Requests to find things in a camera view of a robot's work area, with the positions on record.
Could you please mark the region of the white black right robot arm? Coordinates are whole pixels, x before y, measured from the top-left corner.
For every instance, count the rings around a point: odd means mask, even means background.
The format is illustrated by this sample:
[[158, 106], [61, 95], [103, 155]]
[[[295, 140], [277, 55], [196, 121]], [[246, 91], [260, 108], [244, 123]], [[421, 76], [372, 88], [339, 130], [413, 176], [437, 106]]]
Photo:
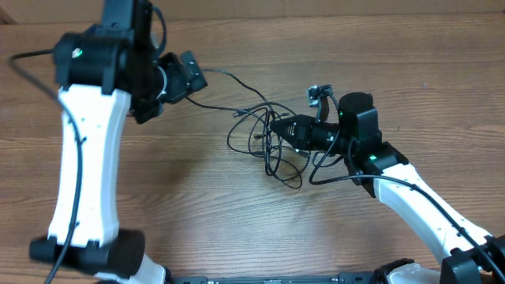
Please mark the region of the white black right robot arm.
[[327, 122], [329, 95], [310, 94], [315, 117], [295, 115], [271, 131], [298, 150], [337, 155], [346, 179], [393, 210], [428, 246], [437, 271], [403, 258], [378, 267], [366, 283], [502, 283], [504, 238], [494, 237], [459, 214], [423, 181], [399, 150], [382, 139], [373, 98], [351, 92], [337, 103], [338, 122]]

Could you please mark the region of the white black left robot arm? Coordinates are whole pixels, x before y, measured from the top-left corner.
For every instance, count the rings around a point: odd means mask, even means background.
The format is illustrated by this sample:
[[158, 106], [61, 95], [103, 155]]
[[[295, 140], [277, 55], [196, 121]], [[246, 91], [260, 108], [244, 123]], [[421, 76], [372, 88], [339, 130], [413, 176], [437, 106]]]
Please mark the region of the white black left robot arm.
[[62, 166], [47, 235], [32, 259], [67, 266], [112, 283], [168, 283], [169, 270], [145, 252], [139, 230], [119, 226], [116, 185], [122, 130], [158, 117], [207, 82], [190, 52], [152, 42], [148, 1], [107, 1], [102, 20], [66, 33], [52, 50], [62, 104]]

